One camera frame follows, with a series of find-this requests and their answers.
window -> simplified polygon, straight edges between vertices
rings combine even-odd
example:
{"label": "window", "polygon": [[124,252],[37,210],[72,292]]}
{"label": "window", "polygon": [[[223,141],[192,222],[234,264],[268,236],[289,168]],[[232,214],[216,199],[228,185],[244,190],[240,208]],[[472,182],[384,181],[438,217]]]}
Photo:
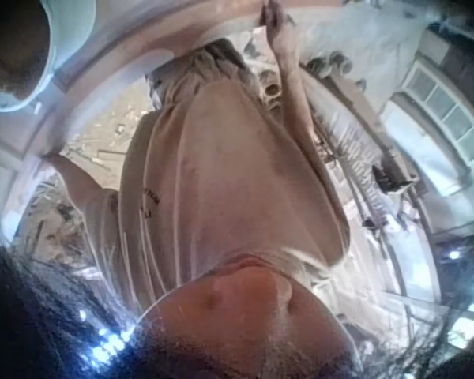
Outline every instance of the window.
{"label": "window", "polygon": [[416,61],[404,90],[437,123],[468,166],[474,164],[474,118],[434,70]]}

raised arm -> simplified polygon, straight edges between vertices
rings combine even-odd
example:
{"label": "raised arm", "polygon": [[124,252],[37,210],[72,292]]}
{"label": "raised arm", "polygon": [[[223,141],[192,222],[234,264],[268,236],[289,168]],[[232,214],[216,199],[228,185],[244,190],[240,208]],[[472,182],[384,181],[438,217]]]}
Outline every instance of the raised arm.
{"label": "raised arm", "polygon": [[262,23],[267,40],[276,56],[283,90],[283,121],[295,138],[306,131],[315,140],[314,124],[303,89],[299,68],[299,38],[296,26],[279,0],[265,1]]}
{"label": "raised arm", "polygon": [[86,171],[59,154],[44,156],[43,160],[49,163],[62,177],[72,205],[83,212],[88,200],[102,190],[102,187]]}

t-shirt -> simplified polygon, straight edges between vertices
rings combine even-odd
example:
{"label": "t-shirt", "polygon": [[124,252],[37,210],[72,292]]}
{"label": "t-shirt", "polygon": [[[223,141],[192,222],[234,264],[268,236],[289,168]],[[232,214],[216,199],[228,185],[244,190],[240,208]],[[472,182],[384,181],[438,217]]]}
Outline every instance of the t-shirt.
{"label": "t-shirt", "polygon": [[349,244],[307,131],[281,125],[228,78],[147,114],[119,193],[102,190],[84,214],[103,276],[137,314],[240,254],[310,287]]}

window frame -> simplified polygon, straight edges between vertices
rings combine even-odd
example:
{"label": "window frame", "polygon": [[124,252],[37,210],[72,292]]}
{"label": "window frame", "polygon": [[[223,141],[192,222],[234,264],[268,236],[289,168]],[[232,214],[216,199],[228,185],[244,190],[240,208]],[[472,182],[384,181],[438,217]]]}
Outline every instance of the window frame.
{"label": "window frame", "polygon": [[[429,95],[425,100],[421,100],[414,91],[412,91],[408,86],[413,81],[416,73],[420,70],[423,74],[427,75],[434,82],[434,87],[431,89]],[[428,101],[435,94],[437,88],[443,90],[452,101],[454,101],[454,106],[444,115],[443,118],[440,118],[428,105]],[[461,141],[464,137],[467,137],[471,131],[474,130],[474,108],[470,105],[470,102],[465,98],[465,96],[456,88],[456,86],[441,73],[437,68],[432,64],[427,62],[423,58],[418,58],[414,61],[412,68],[409,70],[408,75],[404,79],[401,90],[405,92],[409,97],[411,97],[416,104],[425,111],[429,117],[434,120],[435,124],[438,126],[444,137],[451,143],[451,145],[456,149],[458,155],[462,158],[464,163],[471,168],[474,168],[474,159],[470,159],[470,156],[465,152],[464,148],[461,146]],[[472,127],[469,128],[463,135],[456,139],[450,132],[450,128],[446,124],[446,120],[450,115],[454,113],[456,109],[460,109],[468,120],[472,123]]]}

hair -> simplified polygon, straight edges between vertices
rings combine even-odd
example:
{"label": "hair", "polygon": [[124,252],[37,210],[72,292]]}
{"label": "hair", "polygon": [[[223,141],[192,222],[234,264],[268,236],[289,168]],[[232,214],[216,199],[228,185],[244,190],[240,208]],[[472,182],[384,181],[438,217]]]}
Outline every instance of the hair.
{"label": "hair", "polygon": [[[379,347],[364,356],[361,365],[345,355],[324,367],[285,374],[290,369],[285,366],[295,359],[278,351],[273,357],[278,363],[260,377],[375,378],[406,373],[415,377],[457,373],[459,377],[474,373],[474,356],[466,352],[438,367],[446,360],[443,348],[454,317],[458,316],[450,314],[405,351]],[[130,336],[126,330],[131,325],[132,317],[118,303],[98,299],[83,280],[64,268],[27,261],[24,254],[0,246],[0,378],[245,377],[195,347],[146,338],[146,327],[136,327]],[[96,352],[104,359],[95,358]]]}

